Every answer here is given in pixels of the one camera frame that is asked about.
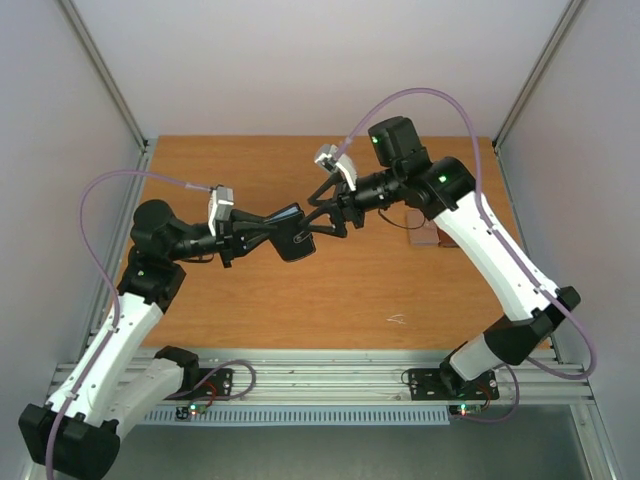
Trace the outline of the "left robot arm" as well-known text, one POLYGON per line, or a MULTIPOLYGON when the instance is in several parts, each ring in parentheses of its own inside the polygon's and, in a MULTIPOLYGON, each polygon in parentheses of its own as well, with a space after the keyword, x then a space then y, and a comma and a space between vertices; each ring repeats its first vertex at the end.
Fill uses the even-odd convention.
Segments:
POLYGON ((164 400, 193 398, 208 404, 229 393, 211 378, 229 367, 204 370, 196 353, 173 346, 157 351, 149 366, 123 389, 117 384, 142 340, 163 318, 181 288, 183 262, 220 256, 224 266, 268 240, 276 226, 210 200, 209 219, 187 224, 163 200, 139 205, 133 217, 128 264, 104 324, 67 379, 44 405, 29 404, 18 424, 32 460, 52 479, 101 479, 114 464, 131 429, 164 400))

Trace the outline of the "black leather card holder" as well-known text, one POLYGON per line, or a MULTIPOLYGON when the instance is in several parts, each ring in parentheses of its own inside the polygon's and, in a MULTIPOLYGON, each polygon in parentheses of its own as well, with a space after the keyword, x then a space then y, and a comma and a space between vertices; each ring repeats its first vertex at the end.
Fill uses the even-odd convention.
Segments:
POLYGON ((285 262, 299 261, 316 252, 312 233, 300 226, 304 218, 300 205, 293 203, 264 220, 271 227, 269 241, 285 262))

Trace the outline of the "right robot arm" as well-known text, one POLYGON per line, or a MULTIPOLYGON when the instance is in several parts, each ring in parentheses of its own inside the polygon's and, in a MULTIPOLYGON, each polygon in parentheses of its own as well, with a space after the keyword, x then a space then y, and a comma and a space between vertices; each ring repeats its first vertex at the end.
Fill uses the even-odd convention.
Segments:
POLYGON ((358 176, 336 146, 316 156, 316 163, 333 167, 345 180, 346 191, 338 197, 341 206, 357 218, 396 202, 419 210, 455 241, 503 308, 501 318, 440 365, 444 390, 463 396, 486 371, 526 360, 579 305, 580 295, 571 286, 557 286, 534 266, 496 219, 486 197, 477 193, 473 175, 460 160, 430 160, 409 118, 382 121, 370 128, 369 136, 380 172, 358 176))

